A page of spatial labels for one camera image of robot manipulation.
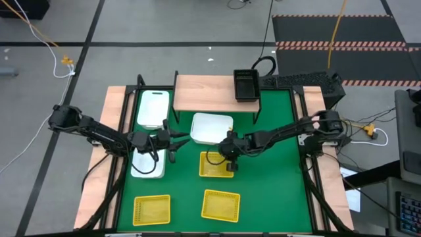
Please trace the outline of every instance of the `yellow basket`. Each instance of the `yellow basket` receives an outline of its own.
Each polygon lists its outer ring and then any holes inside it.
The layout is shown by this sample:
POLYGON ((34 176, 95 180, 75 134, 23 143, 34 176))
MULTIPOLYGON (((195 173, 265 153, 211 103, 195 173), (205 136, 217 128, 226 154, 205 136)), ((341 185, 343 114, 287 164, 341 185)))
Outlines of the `yellow basket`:
MULTIPOLYGON (((208 152, 209 161, 212 163, 219 163, 224 160, 218 152, 208 152)), ((206 160, 206 151, 200 153, 200 167, 199 176, 215 177, 215 178, 232 178, 234 172, 226 170, 226 164, 230 161, 224 161, 220 165, 212 165, 206 160)))
POLYGON ((205 190, 202 217, 237 223, 239 217, 239 194, 205 190))
POLYGON ((135 197, 133 225, 168 224, 170 200, 169 195, 135 197))

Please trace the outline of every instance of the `black floor mat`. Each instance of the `black floor mat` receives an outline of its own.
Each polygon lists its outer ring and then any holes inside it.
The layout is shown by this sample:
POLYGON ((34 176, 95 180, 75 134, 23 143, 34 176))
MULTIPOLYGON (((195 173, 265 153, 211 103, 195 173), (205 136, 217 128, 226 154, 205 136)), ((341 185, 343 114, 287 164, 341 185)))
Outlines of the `black floor mat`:
MULTIPOLYGON (((275 40, 278 42, 330 41, 337 16, 274 15, 272 20, 275 40)), ((345 15, 341 19, 335 40, 405 42, 395 19, 387 15, 345 15)))
MULTIPOLYGON (((328 47, 279 47, 280 75, 327 70, 328 47)), ((346 48, 332 51, 331 69, 348 86, 415 86, 419 82, 405 48, 346 48)))

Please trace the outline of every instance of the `keyboard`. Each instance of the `keyboard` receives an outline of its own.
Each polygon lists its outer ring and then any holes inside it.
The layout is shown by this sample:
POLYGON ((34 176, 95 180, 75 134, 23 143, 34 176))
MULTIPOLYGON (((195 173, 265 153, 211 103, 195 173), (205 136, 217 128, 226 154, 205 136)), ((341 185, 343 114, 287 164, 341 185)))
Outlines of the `keyboard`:
POLYGON ((421 200, 415 200, 396 192, 397 229, 405 234, 421 236, 421 200))

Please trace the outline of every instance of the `white lid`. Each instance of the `white lid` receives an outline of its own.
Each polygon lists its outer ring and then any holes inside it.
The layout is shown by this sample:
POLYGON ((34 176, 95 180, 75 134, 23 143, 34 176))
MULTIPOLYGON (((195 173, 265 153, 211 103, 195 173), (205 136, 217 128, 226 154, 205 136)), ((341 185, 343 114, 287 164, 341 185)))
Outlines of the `white lid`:
POLYGON ((218 144, 232 130, 234 120, 227 115, 195 113, 191 123, 191 138, 198 144, 218 144))
MULTIPOLYGON (((157 151, 157 153, 158 153, 159 160, 157 162, 157 167, 152 173, 141 174, 132 167, 132 170, 130 172, 132 176, 136 178, 162 178, 165 173, 166 150, 162 149, 162 150, 157 151)), ((135 151, 133 152, 132 163, 141 172, 149 172, 153 169, 154 160, 148 153, 140 154, 137 151, 137 149, 135 149, 135 151)))
POLYGON ((142 93, 137 123, 144 129, 158 129, 167 119, 170 94, 165 91, 147 90, 142 93))

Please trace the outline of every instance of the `black box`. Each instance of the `black box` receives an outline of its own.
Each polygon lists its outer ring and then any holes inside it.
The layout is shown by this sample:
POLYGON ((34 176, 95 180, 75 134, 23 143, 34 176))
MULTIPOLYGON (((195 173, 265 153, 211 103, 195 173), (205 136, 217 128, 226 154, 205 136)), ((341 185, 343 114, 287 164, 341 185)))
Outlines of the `black box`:
POLYGON ((255 69, 234 70, 234 87, 237 102, 260 99, 259 72, 255 69))
MULTIPOLYGON (((6 0, 6 2, 23 16, 14 0, 6 0)), ((48 0, 18 0, 18 2, 28 18, 33 20, 41 20, 50 7, 48 0)), ((0 1, 0 16, 3 18, 19 18, 2 1, 0 1)))

